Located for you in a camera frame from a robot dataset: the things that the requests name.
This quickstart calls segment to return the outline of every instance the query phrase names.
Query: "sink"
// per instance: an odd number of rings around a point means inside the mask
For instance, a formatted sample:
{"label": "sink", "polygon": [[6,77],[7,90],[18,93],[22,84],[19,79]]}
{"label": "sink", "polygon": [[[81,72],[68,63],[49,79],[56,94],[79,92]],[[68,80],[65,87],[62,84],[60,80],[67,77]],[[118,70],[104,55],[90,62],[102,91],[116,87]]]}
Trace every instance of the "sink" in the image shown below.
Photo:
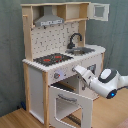
{"label": "sink", "polygon": [[88,53],[94,52],[94,51],[95,50],[91,49],[91,48],[78,47],[78,48],[68,49],[65,51],[65,53],[72,54],[75,56],[80,56],[80,55],[85,55],[85,54],[88,54]]}

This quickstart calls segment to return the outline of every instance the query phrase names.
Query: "wooden play kitchen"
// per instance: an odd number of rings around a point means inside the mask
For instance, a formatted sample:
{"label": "wooden play kitchen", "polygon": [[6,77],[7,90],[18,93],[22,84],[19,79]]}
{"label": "wooden play kitchen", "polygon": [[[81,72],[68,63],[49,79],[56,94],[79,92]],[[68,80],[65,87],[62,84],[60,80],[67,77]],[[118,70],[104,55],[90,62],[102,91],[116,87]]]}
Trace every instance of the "wooden play kitchen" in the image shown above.
{"label": "wooden play kitchen", "polygon": [[90,2],[24,4],[23,30],[26,109],[45,128],[75,128],[62,120],[82,109],[81,128],[91,128],[93,100],[73,68],[81,65],[96,76],[105,49],[85,45],[86,21],[108,21],[109,5]]}

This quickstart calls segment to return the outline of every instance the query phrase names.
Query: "open oven door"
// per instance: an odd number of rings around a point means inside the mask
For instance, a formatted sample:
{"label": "open oven door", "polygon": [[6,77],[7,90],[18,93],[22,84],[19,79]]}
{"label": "open oven door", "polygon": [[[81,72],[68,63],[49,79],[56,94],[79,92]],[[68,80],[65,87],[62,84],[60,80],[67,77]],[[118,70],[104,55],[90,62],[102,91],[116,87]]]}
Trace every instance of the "open oven door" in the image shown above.
{"label": "open oven door", "polygon": [[56,87],[49,87],[51,126],[55,128],[76,128],[61,121],[61,119],[78,110],[78,106],[82,109],[81,128],[91,128],[92,99]]}
{"label": "open oven door", "polygon": [[87,15],[89,19],[108,21],[109,4],[89,3]]}

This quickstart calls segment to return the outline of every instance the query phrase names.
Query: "backsplash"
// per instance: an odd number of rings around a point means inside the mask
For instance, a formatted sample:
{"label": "backsplash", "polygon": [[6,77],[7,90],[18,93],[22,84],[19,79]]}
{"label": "backsplash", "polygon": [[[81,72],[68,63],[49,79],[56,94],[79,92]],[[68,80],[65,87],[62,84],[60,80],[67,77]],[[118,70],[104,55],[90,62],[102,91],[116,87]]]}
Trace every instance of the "backsplash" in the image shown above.
{"label": "backsplash", "polygon": [[[67,49],[70,37],[78,33],[79,22],[57,24],[44,27],[35,27],[31,31],[33,58],[44,56],[52,52]],[[78,36],[73,38],[78,46]]]}

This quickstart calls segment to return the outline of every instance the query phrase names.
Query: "floor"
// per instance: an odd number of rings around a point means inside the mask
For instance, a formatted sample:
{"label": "floor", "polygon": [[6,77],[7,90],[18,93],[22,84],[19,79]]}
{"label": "floor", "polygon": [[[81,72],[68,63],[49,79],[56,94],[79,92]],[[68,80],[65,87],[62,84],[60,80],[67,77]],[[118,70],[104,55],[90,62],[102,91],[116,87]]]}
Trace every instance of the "floor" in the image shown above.
{"label": "floor", "polygon": [[[81,111],[76,111],[73,115],[81,117]],[[93,104],[93,128],[116,128],[128,118],[128,90],[122,89],[117,96],[111,100],[98,98]],[[63,121],[74,124],[69,119]],[[0,128],[44,128],[33,116],[23,109],[14,111],[0,118]]]}

